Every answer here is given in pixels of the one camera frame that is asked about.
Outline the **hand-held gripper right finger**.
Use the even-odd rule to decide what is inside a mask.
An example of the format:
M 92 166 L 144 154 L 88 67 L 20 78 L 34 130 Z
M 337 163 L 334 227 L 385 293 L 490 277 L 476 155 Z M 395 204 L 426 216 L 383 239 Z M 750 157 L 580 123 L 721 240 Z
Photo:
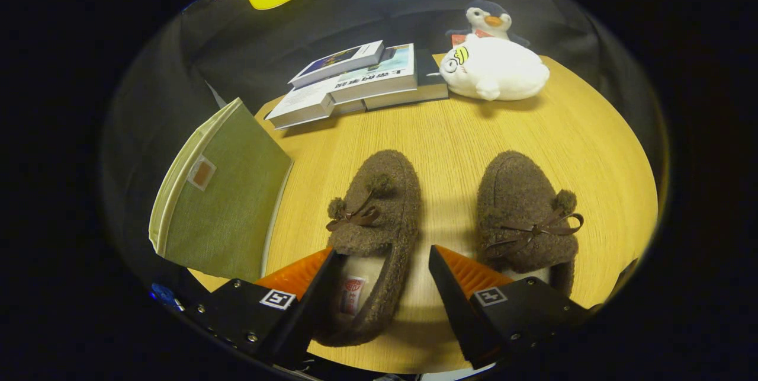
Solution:
M 430 248 L 428 267 L 474 369 L 549 345 L 591 316 L 539 278 L 514 280 L 438 244 Z

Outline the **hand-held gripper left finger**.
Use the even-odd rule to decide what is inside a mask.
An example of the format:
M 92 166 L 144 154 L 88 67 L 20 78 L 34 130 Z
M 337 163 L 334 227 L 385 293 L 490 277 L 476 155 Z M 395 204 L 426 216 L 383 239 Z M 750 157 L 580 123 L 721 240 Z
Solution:
M 233 278 L 189 305 L 188 317 L 246 357 L 293 369 L 328 312 L 343 262 L 325 248 L 255 282 Z

